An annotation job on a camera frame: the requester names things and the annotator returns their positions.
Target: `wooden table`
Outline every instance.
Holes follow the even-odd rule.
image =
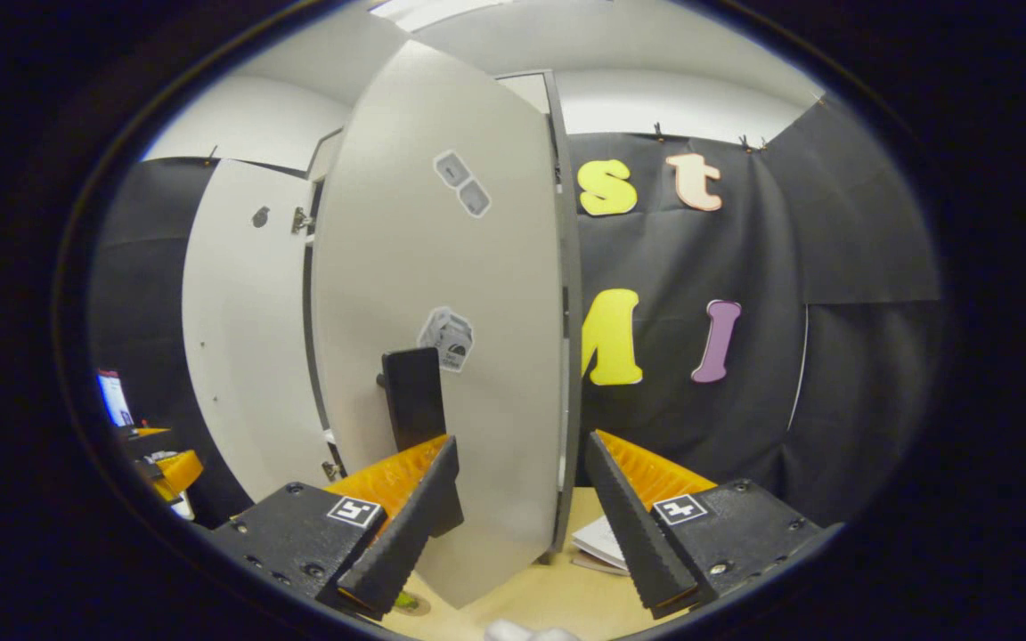
[[[573,532],[603,513],[593,488],[575,488],[564,549],[553,557],[553,563],[529,565],[461,609],[445,604],[411,573],[406,592],[429,601],[430,611],[421,616],[391,612],[383,617],[382,625],[430,641],[482,641],[485,626],[499,617],[529,630],[563,628],[582,641],[604,641],[652,628],[657,622],[639,603],[631,576],[613,575],[570,562],[578,553]],[[494,553],[501,555],[500,550]],[[671,620],[684,611],[659,623]]]

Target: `white wall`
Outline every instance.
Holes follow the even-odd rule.
[[[225,161],[188,237],[180,316],[192,392],[252,500],[286,482],[329,484],[303,329],[305,247],[288,232],[311,194],[306,179]],[[267,224],[255,227],[262,207]]]
[[[351,3],[256,53],[235,73],[289,82],[351,106],[409,39],[386,17]]]
[[[713,78],[594,70],[555,73],[568,133],[664,133],[753,146],[770,142],[806,108]]]
[[[518,0],[424,26],[415,38],[494,76],[658,71],[715,78],[804,106],[815,102],[811,92],[821,92],[813,78],[749,37],[668,0]]]
[[[145,159],[245,159],[306,170],[326,133],[350,110],[330,97],[269,78],[229,76],[188,106],[156,138]]]

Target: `white door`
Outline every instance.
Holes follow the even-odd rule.
[[[185,254],[182,323],[192,388],[228,468],[252,500],[298,480],[329,484],[303,332],[310,184],[220,161]]]
[[[465,523],[417,565],[455,605],[545,553],[557,516],[567,354],[545,119],[483,72],[407,42],[355,105],[322,188],[314,344],[348,471],[395,452],[382,354],[419,345],[438,308],[472,331],[451,320],[452,340],[472,345],[460,372],[441,372]]]

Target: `black curtain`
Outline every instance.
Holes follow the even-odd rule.
[[[831,97],[765,150],[623,133],[569,144],[575,170],[627,164],[639,198],[616,215],[578,204],[584,312],[605,288],[638,293],[644,370],[631,386],[586,376],[584,431],[715,482],[752,478],[816,523],[856,516],[912,442],[948,335],[928,224],[895,162]],[[708,182],[719,210],[677,198],[666,158],[684,153],[720,169]],[[742,306],[727,374],[695,383],[715,299]]]
[[[89,289],[94,365],[121,374],[135,422],[171,428],[196,451],[204,472],[188,497],[205,527],[252,504],[200,414],[180,318],[188,235],[215,166],[214,159],[132,166],[106,214]]]
[[[585,431],[609,431],[713,480],[749,476],[774,489],[803,333],[786,195],[762,159],[737,145],[588,133],[573,135],[569,146],[578,170],[594,159],[623,161],[639,198],[628,213],[579,214],[584,313],[603,289],[638,293],[632,336],[643,369],[643,380],[631,386],[595,386],[585,377]],[[719,210],[680,202],[675,167],[666,159],[686,153],[721,170],[721,179],[710,182],[710,192],[723,199]],[[707,306],[715,299],[734,301],[742,313],[727,374],[701,385],[692,371],[704,354]],[[583,466],[578,481],[587,482]]]

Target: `white object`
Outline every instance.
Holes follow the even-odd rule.
[[[350,107],[298,84],[229,76],[200,93],[143,159],[244,159],[306,170],[322,135]]]
[[[462,372],[441,376],[465,523],[417,564],[456,607],[545,553],[557,522],[567,354],[551,145],[524,98],[408,42],[354,107],[322,190],[314,353],[349,474],[396,451],[383,353],[411,349],[437,307],[473,327]],[[431,169],[447,150],[489,195],[481,218]]]
[[[188,503],[188,494],[186,491],[180,491],[180,503],[172,504],[172,511],[175,512],[176,516],[183,518],[187,521],[192,521],[196,519],[196,514],[193,512],[193,507]]]
[[[757,146],[773,141],[810,105],[719,78],[650,70],[557,71],[565,129],[570,135],[599,132],[692,135]]]
[[[415,32],[447,17],[510,1],[512,0],[387,0],[370,9],[370,12],[394,21],[399,28]]]
[[[311,183],[318,183],[327,176],[330,165],[334,162],[334,154],[343,144],[343,129],[337,129],[319,138],[319,143],[314,147],[314,154],[311,154],[311,163],[307,169],[307,178]]]
[[[526,73],[524,76],[509,76],[498,78],[497,82],[501,82],[502,86],[518,96],[524,97],[542,114],[550,113],[549,90],[545,88],[545,76],[542,74]]]
[[[595,571],[615,573],[615,575],[620,576],[630,575],[630,571],[617,567],[617,565],[611,563],[606,563],[606,561],[599,560],[597,557],[588,555],[587,552],[576,553],[576,555],[573,556],[573,564],[581,565],[582,568],[588,568]]]
[[[573,544],[604,563],[614,564],[623,570],[628,569],[628,565],[624,563],[624,552],[620,551],[620,544],[617,544],[611,526],[607,524],[607,516],[601,516],[573,532]]]
[[[430,313],[417,347],[435,348],[439,368],[445,372],[461,372],[473,348],[473,327],[467,318],[453,314],[450,308],[439,307]]]
[[[758,42],[668,0],[520,0],[425,25],[415,38],[494,76],[650,70],[715,78],[805,106],[816,102],[812,91],[821,92]]]
[[[581,641],[562,628],[534,632],[508,619],[497,619],[485,628],[484,641]]]
[[[383,65],[410,39],[386,17],[345,3],[252,56],[235,70],[245,76],[298,84],[349,107]],[[274,112],[272,118],[280,118]],[[314,145],[322,131],[305,131]]]
[[[208,179],[185,255],[192,389],[208,434],[256,503],[284,483],[330,483],[303,331],[305,245],[290,233],[311,193],[305,179],[225,159]],[[267,222],[255,227],[262,207]]]

